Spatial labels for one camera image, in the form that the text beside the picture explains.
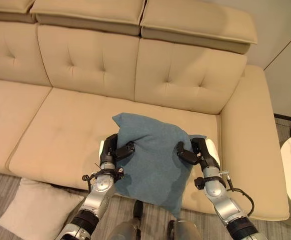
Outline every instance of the white wall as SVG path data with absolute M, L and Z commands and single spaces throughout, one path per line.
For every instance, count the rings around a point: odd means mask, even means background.
M 291 40 L 291 0 L 205 0 L 250 13 L 258 44 L 252 45 L 248 63 L 263 69 Z
M 273 111 L 291 117 L 291 43 L 264 71 Z
M 258 44 L 252 45 L 248 64 L 265 69 L 291 41 L 291 0 L 205 0 L 250 13 Z M 291 46 L 266 69 L 273 111 L 291 117 Z

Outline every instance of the gray carpet floor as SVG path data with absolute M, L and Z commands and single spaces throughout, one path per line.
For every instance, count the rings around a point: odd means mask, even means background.
M 276 119 L 276 127 L 280 144 L 289 138 L 291 121 Z M 8 208 L 18 189 L 20 178 L 0 174 L 0 217 Z M 63 188 L 66 191 L 85 196 L 87 193 L 73 189 Z M 111 199 L 109 208 L 93 233 L 93 240 L 106 240 L 112 229 L 132 216 L 134 200 L 120 196 Z M 76 209 L 70 214 L 67 221 L 76 213 Z M 201 232 L 202 240 L 230 240 L 227 230 L 216 215 L 204 214 L 189 210 L 182 210 L 181 217 L 195 223 Z M 164 209 L 144 204 L 143 218 L 141 221 L 142 240 L 165 240 L 167 225 L 174 217 Z M 291 226 L 284 222 L 252 220 L 260 232 L 263 232 L 269 240 L 291 240 Z M 0 240 L 21 240 L 0 226 Z

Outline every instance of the sofa cushion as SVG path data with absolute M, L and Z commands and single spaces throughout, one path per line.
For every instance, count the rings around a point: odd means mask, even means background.
M 218 115 L 53 88 L 24 134 L 9 169 L 25 178 L 87 189 L 82 175 L 98 171 L 95 163 L 100 163 L 100 141 L 118 132 L 112 116 L 122 112 L 174 124 L 189 134 L 206 135 L 218 147 Z M 189 204 L 187 208 L 212 213 L 209 200 L 193 184 L 199 176 L 200 167 L 194 167 L 183 202 L 198 201 L 196 209 Z
M 50 86 L 36 24 L 0 21 L 0 80 Z
M 145 0 L 36 0 L 40 23 L 138 35 Z
M 50 89 L 0 80 L 0 173 L 11 174 L 9 157 Z
M 35 0 L 0 0 L 0 21 L 34 23 L 29 9 Z
M 134 99 L 138 37 L 39 26 L 38 39 L 54 87 Z
M 198 0 L 148 0 L 141 26 L 144 38 L 241 54 L 257 43 L 248 13 Z
M 199 113 L 219 114 L 244 71 L 244 55 L 141 39 L 135 100 Z

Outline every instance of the beige pillow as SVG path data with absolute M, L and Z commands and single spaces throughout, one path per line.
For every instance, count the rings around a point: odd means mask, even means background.
M 0 225 L 24 240 L 54 240 L 83 196 L 22 178 Z

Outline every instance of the silver robot arm segment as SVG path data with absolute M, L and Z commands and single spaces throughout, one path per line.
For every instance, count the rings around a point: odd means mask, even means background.
M 244 193 L 249 200 L 252 199 L 241 189 L 233 188 L 228 171 L 220 172 L 218 163 L 218 153 L 214 146 L 204 138 L 191 139 L 193 152 L 183 148 L 183 142 L 176 146 L 179 158 L 189 164 L 200 164 L 203 178 L 198 177 L 194 180 L 195 186 L 203 190 L 204 194 L 211 201 L 215 212 L 230 233 L 234 240 L 267 240 L 265 235 L 258 232 L 257 228 L 249 220 L 248 215 L 240 206 L 228 196 L 226 183 L 222 175 L 226 175 L 227 182 L 232 190 L 239 190 Z
M 78 213 L 67 224 L 56 240 L 91 240 L 92 233 L 99 220 L 104 216 L 111 197 L 116 192 L 115 182 L 124 178 L 123 168 L 116 168 L 117 161 L 131 155 L 134 144 L 128 142 L 117 149 L 118 135 L 109 136 L 100 146 L 100 171 L 91 176 L 84 175 L 82 180 L 87 181 L 89 195 L 85 198 Z

